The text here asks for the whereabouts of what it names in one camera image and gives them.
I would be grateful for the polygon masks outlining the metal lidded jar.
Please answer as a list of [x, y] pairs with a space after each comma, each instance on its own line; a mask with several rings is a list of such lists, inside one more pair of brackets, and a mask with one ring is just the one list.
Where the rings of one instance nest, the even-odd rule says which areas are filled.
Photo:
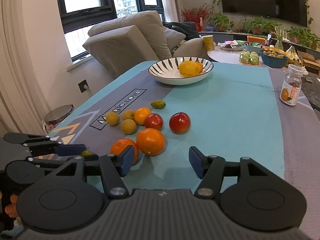
[[43, 120], [43, 130], [49, 134], [57, 125], [65, 120], [74, 111], [73, 105], [64, 105], [50, 111]]

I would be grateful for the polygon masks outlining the orange near left finger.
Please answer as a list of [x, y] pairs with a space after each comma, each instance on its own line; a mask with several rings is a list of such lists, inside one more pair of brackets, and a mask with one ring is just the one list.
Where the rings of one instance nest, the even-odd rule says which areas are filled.
[[136, 163], [139, 159], [139, 149], [137, 144], [128, 138], [122, 138], [117, 140], [110, 149], [110, 154], [115, 154], [115, 155], [119, 155], [121, 154], [121, 152], [127, 147], [127, 146], [133, 146], [133, 148], [135, 149], [135, 160], [134, 163]]

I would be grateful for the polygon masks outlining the brown longan left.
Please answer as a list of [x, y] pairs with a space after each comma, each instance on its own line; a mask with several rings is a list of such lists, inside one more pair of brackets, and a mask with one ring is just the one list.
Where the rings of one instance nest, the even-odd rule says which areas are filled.
[[106, 113], [105, 119], [110, 126], [117, 126], [120, 122], [119, 114], [113, 111]]

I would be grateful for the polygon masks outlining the brown longan front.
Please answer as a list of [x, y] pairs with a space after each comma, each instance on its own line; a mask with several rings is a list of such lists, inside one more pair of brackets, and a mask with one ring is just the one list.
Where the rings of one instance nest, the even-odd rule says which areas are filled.
[[134, 134], [137, 130], [137, 124], [132, 119], [126, 119], [121, 123], [120, 129], [123, 133], [127, 135]]

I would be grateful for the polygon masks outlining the teal grey table mat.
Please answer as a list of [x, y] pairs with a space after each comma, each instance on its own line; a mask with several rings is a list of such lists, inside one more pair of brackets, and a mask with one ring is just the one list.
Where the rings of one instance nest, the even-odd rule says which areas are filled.
[[[141, 157], [124, 178], [128, 189], [191, 189], [199, 179], [189, 164], [196, 146], [205, 155], [227, 161], [250, 157], [299, 189], [307, 201], [301, 229], [319, 239], [319, 120], [305, 95], [295, 106], [281, 102], [281, 70], [215, 63], [202, 81], [167, 86], [143, 62], [107, 85], [78, 107], [50, 136], [105, 155], [125, 134], [104, 118], [109, 111], [149, 107], [162, 99], [157, 113], [165, 124], [166, 147], [155, 157]], [[179, 112], [191, 119], [187, 133], [175, 134], [170, 118]]]

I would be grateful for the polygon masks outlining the brown longan middle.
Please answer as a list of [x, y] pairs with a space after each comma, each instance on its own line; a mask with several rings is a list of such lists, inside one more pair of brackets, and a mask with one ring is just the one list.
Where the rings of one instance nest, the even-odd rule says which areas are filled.
[[131, 109], [125, 110], [122, 113], [121, 117], [122, 117], [122, 120], [127, 120], [127, 119], [134, 120], [135, 119], [135, 111], [133, 111]]

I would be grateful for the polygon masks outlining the large orange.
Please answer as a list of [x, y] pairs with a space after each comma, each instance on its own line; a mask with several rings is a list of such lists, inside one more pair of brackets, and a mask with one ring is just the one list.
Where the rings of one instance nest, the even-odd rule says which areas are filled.
[[164, 151], [165, 137], [157, 129], [145, 128], [138, 132], [136, 144], [143, 154], [153, 157]]

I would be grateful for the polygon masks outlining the small mandarin orange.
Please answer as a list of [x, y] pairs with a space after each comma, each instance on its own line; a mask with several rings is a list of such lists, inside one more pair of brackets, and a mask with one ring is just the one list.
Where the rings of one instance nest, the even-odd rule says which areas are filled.
[[135, 111], [134, 121], [139, 126], [144, 126], [145, 119], [148, 115], [150, 115], [152, 111], [149, 108], [142, 107]]

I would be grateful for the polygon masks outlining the red apple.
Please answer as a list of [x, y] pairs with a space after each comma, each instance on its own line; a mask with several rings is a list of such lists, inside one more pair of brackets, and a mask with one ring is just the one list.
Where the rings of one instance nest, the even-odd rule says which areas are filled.
[[187, 133], [191, 127], [191, 119], [186, 113], [176, 113], [170, 118], [169, 127], [175, 134]]
[[144, 126], [146, 128], [153, 128], [159, 131], [163, 128], [163, 125], [164, 121], [162, 117], [156, 113], [149, 114], [144, 121]]

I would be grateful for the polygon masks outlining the glass vitamin bottle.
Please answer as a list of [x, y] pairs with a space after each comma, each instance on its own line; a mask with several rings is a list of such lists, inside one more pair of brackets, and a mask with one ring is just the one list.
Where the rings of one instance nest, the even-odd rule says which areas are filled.
[[303, 74], [304, 70], [302, 67], [294, 64], [288, 65], [287, 74], [285, 75], [280, 93], [280, 100], [283, 103], [289, 106], [297, 104], [302, 87]]

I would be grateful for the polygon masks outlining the small green fruit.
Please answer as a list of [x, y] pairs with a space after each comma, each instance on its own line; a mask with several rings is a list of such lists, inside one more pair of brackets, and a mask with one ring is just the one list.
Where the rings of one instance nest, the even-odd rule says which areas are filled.
[[151, 103], [151, 106], [154, 109], [164, 109], [166, 107], [166, 103], [163, 100], [156, 100]]

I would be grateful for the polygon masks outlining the yellow lemon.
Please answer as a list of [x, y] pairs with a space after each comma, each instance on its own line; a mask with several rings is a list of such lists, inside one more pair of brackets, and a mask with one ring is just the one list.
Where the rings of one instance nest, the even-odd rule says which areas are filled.
[[178, 66], [178, 71], [181, 75], [185, 77], [197, 76], [203, 71], [203, 64], [194, 61], [183, 61]]

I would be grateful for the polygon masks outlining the striped white ceramic bowl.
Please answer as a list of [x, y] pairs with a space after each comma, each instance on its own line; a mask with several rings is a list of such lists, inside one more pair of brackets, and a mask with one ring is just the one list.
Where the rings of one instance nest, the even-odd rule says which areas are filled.
[[[183, 61], [194, 61], [203, 64], [201, 74], [192, 77], [185, 77], [178, 71], [178, 66]], [[149, 67], [149, 73], [159, 82], [166, 85], [185, 86], [197, 83], [205, 79], [213, 70], [214, 65], [211, 61], [200, 57], [173, 57], [154, 63]]]

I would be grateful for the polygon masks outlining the green potted plant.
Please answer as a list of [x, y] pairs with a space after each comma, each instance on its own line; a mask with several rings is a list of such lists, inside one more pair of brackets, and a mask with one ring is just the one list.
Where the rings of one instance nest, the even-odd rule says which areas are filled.
[[209, 21], [213, 23], [215, 29], [219, 32], [224, 32], [234, 27], [234, 22], [220, 12], [210, 16]]

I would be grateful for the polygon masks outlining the red flower plant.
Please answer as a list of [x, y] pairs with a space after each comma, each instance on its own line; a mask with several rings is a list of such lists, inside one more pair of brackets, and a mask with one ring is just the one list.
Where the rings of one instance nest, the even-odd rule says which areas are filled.
[[204, 21], [208, 20], [210, 16], [208, 4], [204, 3], [199, 8], [182, 9], [181, 16], [185, 22], [194, 22], [197, 31], [202, 31]]

